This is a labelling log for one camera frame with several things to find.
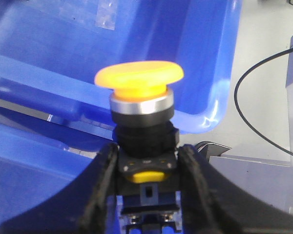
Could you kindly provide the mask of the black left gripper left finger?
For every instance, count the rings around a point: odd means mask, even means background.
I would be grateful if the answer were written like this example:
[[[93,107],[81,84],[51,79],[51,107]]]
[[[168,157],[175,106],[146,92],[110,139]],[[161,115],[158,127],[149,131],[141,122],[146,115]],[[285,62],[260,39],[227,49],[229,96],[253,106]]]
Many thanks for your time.
[[[115,234],[118,146],[104,146],[70,184],[0,224],[0,234]]]

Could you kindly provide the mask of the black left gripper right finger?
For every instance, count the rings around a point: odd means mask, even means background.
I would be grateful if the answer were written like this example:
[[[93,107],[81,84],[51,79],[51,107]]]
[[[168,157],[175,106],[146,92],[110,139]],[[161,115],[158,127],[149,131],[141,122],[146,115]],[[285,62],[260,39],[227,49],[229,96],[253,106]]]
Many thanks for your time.
[[[293,234],[293,215],[243,191],[194,146],[178,150],[185,234]]]

